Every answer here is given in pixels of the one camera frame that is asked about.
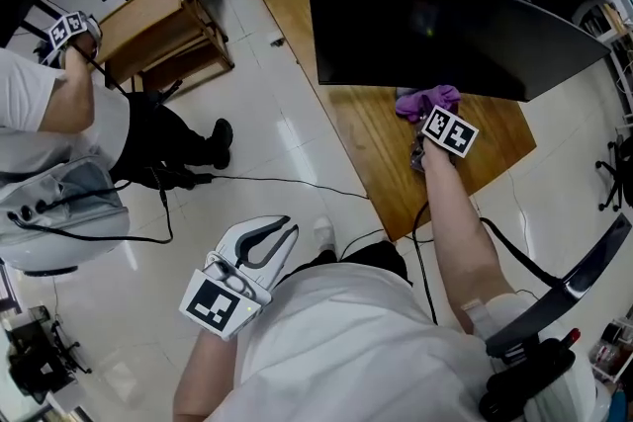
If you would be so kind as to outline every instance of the white shoe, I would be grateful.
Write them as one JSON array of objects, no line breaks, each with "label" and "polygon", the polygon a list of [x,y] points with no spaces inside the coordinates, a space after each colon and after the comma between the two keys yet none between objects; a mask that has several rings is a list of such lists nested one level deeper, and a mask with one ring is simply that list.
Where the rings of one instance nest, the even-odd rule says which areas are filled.
[{"label": "white shoe", "polygon": [[336,253],[336,238],[334,237],[334,225],[325,215],[315,221],[315,242],[318,253],[331,250]]}]

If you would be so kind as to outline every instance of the sleeve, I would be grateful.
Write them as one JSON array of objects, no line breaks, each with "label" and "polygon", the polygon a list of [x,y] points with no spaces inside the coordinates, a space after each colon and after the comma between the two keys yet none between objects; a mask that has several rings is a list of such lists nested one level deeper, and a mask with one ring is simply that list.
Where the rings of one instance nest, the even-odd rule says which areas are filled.
[{"label": "sleeve", "polygon": [[0,49],[0,126],[35,132],[63,71]]}]

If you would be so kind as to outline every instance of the person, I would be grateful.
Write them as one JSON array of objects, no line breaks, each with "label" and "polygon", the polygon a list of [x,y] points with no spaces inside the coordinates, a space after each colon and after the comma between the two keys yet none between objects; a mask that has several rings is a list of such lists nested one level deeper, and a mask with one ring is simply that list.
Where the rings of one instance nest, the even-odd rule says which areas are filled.
[{"label": "person", "polygon": [[447,152],[428,139],[423,146],[437,263],[466,333],[424,314],[391,243],[337,262],[333,228],[320,219],[318,257],[277,285],[237,370],[236,338],[200,333],[174,396],[175,422],[482,420],[478,403],[494,371],[463,306],[478,299],[501,329],[530,304],[505,279]]},{"label": "person", "polygon": [[193,188],[208,183],[185,165],[230,163],[232,128],[219,119],[210,137],[187,127],[168,108],[143,93],[124,96],[93,84],[82,52],[88,33],[65,53],[65,68],[38,65],[0,48],[0,184],[33,174],[81,153],[102,157],[113,181],[149,188]]}]

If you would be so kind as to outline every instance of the hand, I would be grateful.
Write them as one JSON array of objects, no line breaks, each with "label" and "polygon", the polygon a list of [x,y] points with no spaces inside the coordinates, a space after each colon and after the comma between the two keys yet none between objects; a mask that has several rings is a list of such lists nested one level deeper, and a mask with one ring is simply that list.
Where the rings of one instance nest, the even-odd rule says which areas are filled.
[{"label": "hand", "polygon": [[422,157],[422,167],[424,170],[427,169],[428,165],[435,162],[448,162],[450,163],[450,159],[448,157],[448,151],[444,148],[439,147],[428,137],[424,138],[422,142],[422,147],[424,148],[424,156]]},{"label": "hand", "polygon": [[97,47],[97,43],[87,32],[82,32],[81,34],[78,34],[73,39],[71,39],[70,42],[71,44],[76,44],[77,47],[88,56],[92,56],[94,54],[95,48]]}]

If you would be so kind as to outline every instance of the black pants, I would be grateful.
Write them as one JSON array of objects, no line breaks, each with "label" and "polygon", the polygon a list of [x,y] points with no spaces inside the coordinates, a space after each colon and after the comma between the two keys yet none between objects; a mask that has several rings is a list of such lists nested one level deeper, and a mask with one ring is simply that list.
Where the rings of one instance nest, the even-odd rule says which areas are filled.
[{"label": "black pants", "polygon": [[[336,264],[336,262],[336,254],[331,250],[325,250],[308,264],[299,266],[295,271],[286,275],[279,283],[281,284],[287,278],[305,269],[322,266],[324,264]],[[405,259],[403,259],[401,254],[398,253],[398,250],[396,250],[396,247],[389,241],[381,241],[380,243],[365,246],[365,248],[361,248],[357,252],[352,253],[349,257],[345,257],[340,262],[363,264],[365,266],[391,271],[410,284],[410,281],[407,279],[407,264],[405,263]]]},{"label": "black pants", "polygon": [[213,147],[173,111],[152,103],[143,93],[128,95],[130,131],[121,157],[110,170],[116,183],[130,180],[151,189],[186,189],[196,184],[184,165],[209,165]]}]

